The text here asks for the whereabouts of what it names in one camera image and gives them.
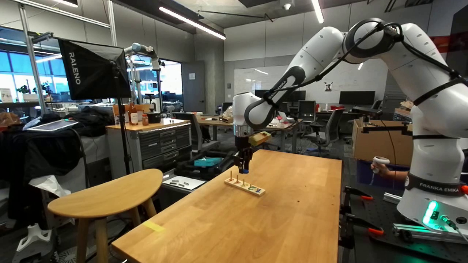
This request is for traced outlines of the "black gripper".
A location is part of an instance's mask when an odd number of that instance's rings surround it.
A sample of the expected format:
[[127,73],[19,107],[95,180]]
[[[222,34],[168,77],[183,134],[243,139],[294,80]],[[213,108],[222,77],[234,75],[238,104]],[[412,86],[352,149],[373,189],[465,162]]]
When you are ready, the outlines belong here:
[[235,148],[237,152],[234,153],[234,164],[237,165],[240,174],[247,174],[253,156],[252,145],[249,143],[247,137],[237,137]]

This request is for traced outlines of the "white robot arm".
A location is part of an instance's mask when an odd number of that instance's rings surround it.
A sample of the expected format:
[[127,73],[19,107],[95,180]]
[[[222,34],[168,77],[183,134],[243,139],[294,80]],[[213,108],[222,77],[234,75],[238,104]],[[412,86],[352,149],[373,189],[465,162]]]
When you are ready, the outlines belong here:
[[396,210],[428,229],[467,234],[468,194],[461,181],[465,153],[459,142],[468,137],[468,85],[415,23],[370,18],[345,32],[325,26],[301,47],[265,95],[234,96],[238,171],[249,171],[252,137],[272,121],[287,95],[322,80],[341,63],[367,60],[383,61],[399,95],[412,102],[412,155]]

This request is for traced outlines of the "person hand holding controller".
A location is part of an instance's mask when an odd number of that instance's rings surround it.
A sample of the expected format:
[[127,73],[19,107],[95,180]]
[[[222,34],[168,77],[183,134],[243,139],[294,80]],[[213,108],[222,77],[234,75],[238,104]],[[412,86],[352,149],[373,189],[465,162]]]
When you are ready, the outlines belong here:
[[376,175],[380,175],[380,177],[393,177],[395,175],[395,171],[389,170],[385,164],[371,162],[370,168]]

